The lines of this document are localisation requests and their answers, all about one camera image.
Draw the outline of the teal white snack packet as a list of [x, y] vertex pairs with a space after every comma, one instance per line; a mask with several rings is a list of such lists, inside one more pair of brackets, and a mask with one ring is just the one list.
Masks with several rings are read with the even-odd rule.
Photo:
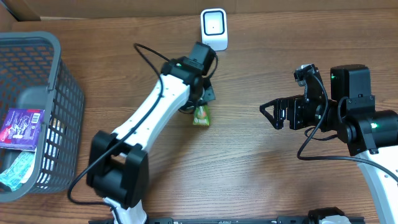
[[19, 189], [32, 175], [34, 165], [35, 153], [22, 151], [11, 166], [1, 173], [1, 183], [11, 191]]

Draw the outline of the grey plastic shopping basket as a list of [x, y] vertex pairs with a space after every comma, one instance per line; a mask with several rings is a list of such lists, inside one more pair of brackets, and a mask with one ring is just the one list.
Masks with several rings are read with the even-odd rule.
[[53, 34], [1, 33], [1, 121], [11, 108], [44, 115], [32, 175], [15, 190], [2, 184], [1, 202], [66, 190], [76, 176], [85, 96]]

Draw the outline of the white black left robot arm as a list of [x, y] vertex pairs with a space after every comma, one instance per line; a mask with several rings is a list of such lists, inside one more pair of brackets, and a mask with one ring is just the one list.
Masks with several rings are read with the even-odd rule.
[[86, 183], [113, 217], [108, 223], [146, 223], [142, 206], [149, 185], [149, 151], [170, 118], [214, 100], [210, 78], [216, 52], [196, 42], [187, 57], [167, 59], [156, 70], [158, 81], [134, 114], [112, 133], [92, 139]]

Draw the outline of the white barcode scanner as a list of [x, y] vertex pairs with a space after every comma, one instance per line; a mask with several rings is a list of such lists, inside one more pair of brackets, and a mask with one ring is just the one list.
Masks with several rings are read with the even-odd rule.
[[200, 14], [201, 42], [214, 51], [228, 47], [228, 26], [226, 12], [222, 8], [205, 9]]

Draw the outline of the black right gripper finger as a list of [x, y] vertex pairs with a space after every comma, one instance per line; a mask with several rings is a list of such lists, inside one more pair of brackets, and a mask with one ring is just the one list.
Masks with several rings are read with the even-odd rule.
[[269, 112], [267, 112], [264, 108], [260, 109], [260, 112], [268, 119], [270, 124], [275, 129], [282, 129], [284, 127], [284, 111], [283, 110], [275, 108], [273, 115], [271, 115]]
[[259, 111], [261, 112], [261, 113], [265, 113], [266, 112], [266, 108], [268, 108], [268, 107], [273, 107], [273, 110], [277, 110], [278, 109], [278, 99], [275, 99], [275, 100], [272, 100], [272, 101], [270, 101], [270, 102], [268, 102], [268, 103], [264, 103], [263, 105], [261, 105], [260, 107], [259, 107]]

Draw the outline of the purple red snack packet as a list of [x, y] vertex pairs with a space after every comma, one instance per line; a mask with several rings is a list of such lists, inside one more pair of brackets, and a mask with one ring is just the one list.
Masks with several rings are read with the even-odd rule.
[[1, 128], [1, 148], [35, 152], [45, 110], [10, 108]]

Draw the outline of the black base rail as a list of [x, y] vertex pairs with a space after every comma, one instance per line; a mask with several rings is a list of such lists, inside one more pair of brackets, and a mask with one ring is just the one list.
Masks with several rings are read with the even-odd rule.
[[309, 224], [315, 223], [304, 216], [277, 217], [275, 219], [183, 219], [174, 220], [173, 218], [150, 218], [145, 224]]

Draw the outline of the green juice carton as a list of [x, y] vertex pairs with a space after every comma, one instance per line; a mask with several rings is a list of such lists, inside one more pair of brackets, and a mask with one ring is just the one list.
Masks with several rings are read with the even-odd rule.
[[193, 125], [209, 126], [210, 111], [207, 105], [198, 106], [193, 113]]

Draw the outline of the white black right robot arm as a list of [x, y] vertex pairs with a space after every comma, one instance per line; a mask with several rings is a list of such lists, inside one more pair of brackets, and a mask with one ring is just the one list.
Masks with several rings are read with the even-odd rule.
[[[327, 92], [314, 64], [294, 71], [304, 93], [277, 98], [259, 107], [275, 129], [304, 129], [306, 140], [297, 152], [303, 161], [353, 161], [369, 187], [381, 223], [397, 223], [397, 113], [376, 110], [371, 92], [370, 69], [362, 64], [331, 68], [331, 91]], [[303, 156], [315, 133], [334, 131], [348, 147], [348, 156]]]

